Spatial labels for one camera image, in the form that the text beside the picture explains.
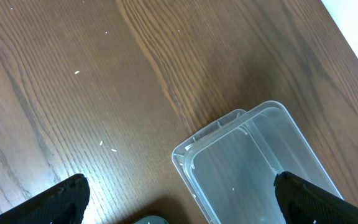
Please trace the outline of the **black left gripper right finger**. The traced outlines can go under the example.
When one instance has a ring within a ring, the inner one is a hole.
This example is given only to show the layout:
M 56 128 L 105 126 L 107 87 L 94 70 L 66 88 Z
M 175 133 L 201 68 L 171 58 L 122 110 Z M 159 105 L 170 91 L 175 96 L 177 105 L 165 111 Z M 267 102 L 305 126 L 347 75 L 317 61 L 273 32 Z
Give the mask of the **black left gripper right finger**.
M 291 172 L 276 175 L 275 196 L 287 223 L 358 223 L 358 208 Z

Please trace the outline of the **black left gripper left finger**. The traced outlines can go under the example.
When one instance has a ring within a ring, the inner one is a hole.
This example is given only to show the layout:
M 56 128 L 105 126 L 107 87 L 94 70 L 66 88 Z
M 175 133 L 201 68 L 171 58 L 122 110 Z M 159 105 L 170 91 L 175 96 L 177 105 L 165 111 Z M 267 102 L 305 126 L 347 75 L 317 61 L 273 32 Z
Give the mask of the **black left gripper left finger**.
M 0 224 L 81 224 L 90 200 L 83 174 L 75 174 L 0 214 Z

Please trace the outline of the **clear plastic bin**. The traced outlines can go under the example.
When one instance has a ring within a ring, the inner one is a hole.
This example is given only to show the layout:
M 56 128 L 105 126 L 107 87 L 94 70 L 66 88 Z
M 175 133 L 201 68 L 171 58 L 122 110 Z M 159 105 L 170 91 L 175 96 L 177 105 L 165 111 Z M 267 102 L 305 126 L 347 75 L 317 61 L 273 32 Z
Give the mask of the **clear plastic bin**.
M 339 191 L 287 109 L 266 101 L 194 143 L 185 174 L 220 223 L 283 223 L 275 176 L 289 171 Z

